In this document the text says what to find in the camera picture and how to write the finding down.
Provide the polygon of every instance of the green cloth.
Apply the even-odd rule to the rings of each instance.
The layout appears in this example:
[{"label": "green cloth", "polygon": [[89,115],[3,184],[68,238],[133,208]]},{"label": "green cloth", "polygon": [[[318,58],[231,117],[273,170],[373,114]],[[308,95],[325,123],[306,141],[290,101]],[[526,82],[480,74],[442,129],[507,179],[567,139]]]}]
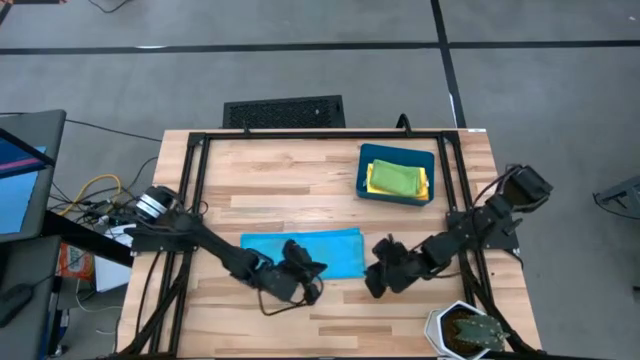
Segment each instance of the green cloth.
[{"label": "green cloth", "polygon": [[373,160],[371,185],[400,196],[415,196],[420,192],[420,168]]}]

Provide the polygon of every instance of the yellow cloth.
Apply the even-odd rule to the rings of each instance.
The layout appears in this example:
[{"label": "yellow cloth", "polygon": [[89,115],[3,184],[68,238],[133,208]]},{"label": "yellow cloth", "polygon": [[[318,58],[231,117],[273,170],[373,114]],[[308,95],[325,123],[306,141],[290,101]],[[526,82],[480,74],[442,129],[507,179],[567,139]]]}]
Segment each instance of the yellow cloth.
[{"label": "yellow cloth", "polygon": [[[388,191],[377,189],[375,186],[372,186],[371,173],[373,173],[373,164],[369,164],[367,166],[367,192],[368,193],[400,196],[397,194],[390,193]],[[420,187],[420,192],[418,193],[417,196],[415,197],[412,196],[411,198],[417,199],[417,200],[429,200],[429,180],[427,179],[427,172],[424,170],[424,168],[420,168],[420,184],[422,184],[422,186]]]}]

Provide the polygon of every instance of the white pot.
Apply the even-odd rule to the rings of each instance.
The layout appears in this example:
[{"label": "white pot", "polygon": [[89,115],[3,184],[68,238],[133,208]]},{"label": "white pot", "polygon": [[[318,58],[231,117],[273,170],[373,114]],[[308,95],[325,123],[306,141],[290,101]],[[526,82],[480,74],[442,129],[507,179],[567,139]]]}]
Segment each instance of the white pot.
[{"label": "white pot", "polygon": [[456,306],[463,306],[478,315],[486,315],[482,311],[474,308],[473,306],[467,304],[464,301],[456,301],[446,309],[433,310],[432,312],[429,313],[429,318],[427,319],[427,325],[424,328],[424,335],[427,337],[427,340],[429,340],[429,342],[431,343],[431,346],[433,346],[433,348],[436,349],[436,352],[438,352],[438,355],[446,355],[453,359],[458,359],[458,360],[477,360],[481,358],[484,354],[489,352],[489,349],[484,349],[473,356],[462,357],[456,354],[455,352],[449,350],[449,348],[447,348],[444,345],[444,337],[442,336],[441,319],[447,312],[449,312],[449,310],[453,309]]}]

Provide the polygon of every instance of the potted plant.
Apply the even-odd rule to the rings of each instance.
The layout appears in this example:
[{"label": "potted plant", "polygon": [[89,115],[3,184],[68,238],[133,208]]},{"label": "potted plant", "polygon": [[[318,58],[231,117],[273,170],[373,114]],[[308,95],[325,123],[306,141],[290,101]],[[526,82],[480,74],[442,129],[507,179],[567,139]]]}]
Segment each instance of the potted plant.
[{"label": "potted plant", "polygon": [[504,350],[506,334],[498,320],[463,302],[429,314],[425,335],[438,354],[476,360],[489,350]]}]

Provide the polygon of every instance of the green leaves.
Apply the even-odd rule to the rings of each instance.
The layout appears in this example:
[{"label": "green leaves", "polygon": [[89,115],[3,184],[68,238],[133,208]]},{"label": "green leaves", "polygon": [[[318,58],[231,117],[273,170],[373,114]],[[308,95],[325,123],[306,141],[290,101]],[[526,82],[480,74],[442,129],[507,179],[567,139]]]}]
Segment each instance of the green leaves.
[{"label": "green leaves", "polygon": [[456,339],[478,345],[493,351],[504,350],[504,339],[509,334],[502,331],[498,320],[487,315],[473,315],[468,319],[458,319],[454,324],[460,330]]}]

